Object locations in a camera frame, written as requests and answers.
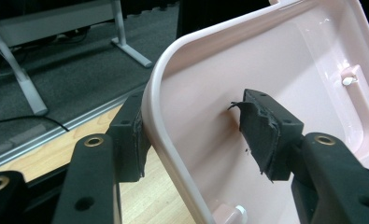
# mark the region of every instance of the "black cable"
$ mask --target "black cable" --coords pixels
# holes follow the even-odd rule
[[[22,116],[22,117],[16,117],[16,118],[12,118],[12,119],[0,119],[0,123],[4,123],[4,122],[9,122],[9,121],[13,121],[13,120],[20,120],[20,119],[45,119],[48,120],[50,122],[53,122],[57,125],[59,125],[61,128],[63,128],[66,132],[70,132],[70,130],[68,130],[62,123],[60,123],[59,121],[55,120],[55,119],[50,119],[48,117],[45,116]]]

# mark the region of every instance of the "pink plastic container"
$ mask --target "pink plastic container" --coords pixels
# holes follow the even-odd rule
[[[197,223],[297,223],[291,182],[260,175],[239,132],[244,89],[344,141],[369,168],[369,25],[357,0],[281,0],[186,35],[143,96],[149,139]]]

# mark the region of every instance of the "wooden surface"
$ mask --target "wooden surface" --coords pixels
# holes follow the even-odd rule
[[[33,180],[70,162],[75,143],[92,133],[105,133],[119,107],[0,167]],[[123,223],[194,223],[155,150],[147,156],[146,176],[120,184]]]

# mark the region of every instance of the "wooden table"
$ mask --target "wooden table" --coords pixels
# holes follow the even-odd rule
[[[30,181],[69,163],[75,143],[89,134],[105,133],[119,109],[119,107],[112,109],[26,155],[2,165],[0,171],[20,171],[26,181]],[[149,150],[147,156],[146,176],[136,183],[122,183],[120,187],[124,224],[194,223],[153,148]]]

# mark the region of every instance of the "carpeted floor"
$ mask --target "carpeted floor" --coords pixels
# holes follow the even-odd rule
[[[153,61],[175,41],[178,4],[128,16],[128,44]],[[63,124],[125,93],[143,88],[152,68],[145,68],[114,47],[113,22],[91,27],[86,35],[54,41],[15,53],[38,89],[48,118]],[[9,72],[1,64],[0,73]],[[14,76],[0,77],[0,120],[32,115]],[[45,119],[19,119],[0,123],[0,155],[58,126]]]

